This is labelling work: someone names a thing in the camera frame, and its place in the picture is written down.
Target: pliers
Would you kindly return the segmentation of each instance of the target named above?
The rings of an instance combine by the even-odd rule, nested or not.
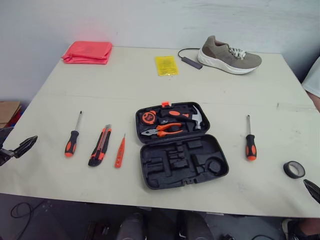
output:
[[[181,133],[183,132],[183,130],[178,130],[178,131],[165,131],[167,130],[168,128],[171,128],[173,126],[178,126],[178,127],[181,127],[182,126],[182,123],[180,122],[174,122],[174,123],[168,123],[168,124],[165,124],[165,125],[158,125],[156,128],[154,129],[150,129],[150,130],[147,130],[147,131],[144,131],[142,132],[141,134],[142,135],[146,135],[146,136],[151,136],[151,135],[155,135],[157,134],[157,136],[159,138],[161,137],[164,137],[166,135],[169,135],[169,134],[178,134],[178,133]]]

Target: pink cloth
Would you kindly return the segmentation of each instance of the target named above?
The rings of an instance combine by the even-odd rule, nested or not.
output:
[[[61,57],[65,64],[107,64],[111,42],[75,41]]]

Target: table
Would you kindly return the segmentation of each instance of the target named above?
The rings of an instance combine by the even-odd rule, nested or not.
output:
[[[225,214],[320,217],[320,205],[302,179],[285,175],[283,164],[300,162],[303,179],[320,186],[320,114],[280,54],[260,53],[262,65],[246,75],[204,66],[197,70],[176,57],[179,75],[158,76],[154,58],[176,49],[114,47],[107,65],[58,62],[6,140],[16,147],[38,141],[22,158],[0,167],[0,193],[69,201],[131,205]],[[195,51],[187,55],[195,59]],[[143,180],[135,127],[138,109],[163,101],[197,102],[210,121],[229,164],[228,175],[201,184],[151,190]],[[64,148],[79,111],[77,150]],[[245,157],[246,115],[258,150]],[[101,129],[112,124],[107,156],[90,168]],[[126,133],[122,167],[114,168]]]

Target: hammer head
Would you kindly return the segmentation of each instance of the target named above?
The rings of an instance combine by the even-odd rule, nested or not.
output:
[[[201,130],[200,124],[202,123],[202,115],[195,105],[193,105],[193,107],[196,110],[196,114],[192,115],[192,120],[195,121],[195,129]]]

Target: orange pliers handle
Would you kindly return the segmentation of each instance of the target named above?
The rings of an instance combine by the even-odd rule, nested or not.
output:
[[[178,127],[181,127],[182,124],[180,122],[174,122],[174,123],[168,123],[168,124],[165,124],[165,125],[158,125],[155,129],[157,129],[157,136],[159,138],[161,137],[164,137],[166,135],[169,135],[169,134],[178,134],[178,133],[181,133],[183,130],[179,130],[179,131],[171,131],[171,132],[168,132],[168,131],[165,131],[166,129],[168,128],[171,128],[171,127],[174,127],[174,126],[178,126]]]

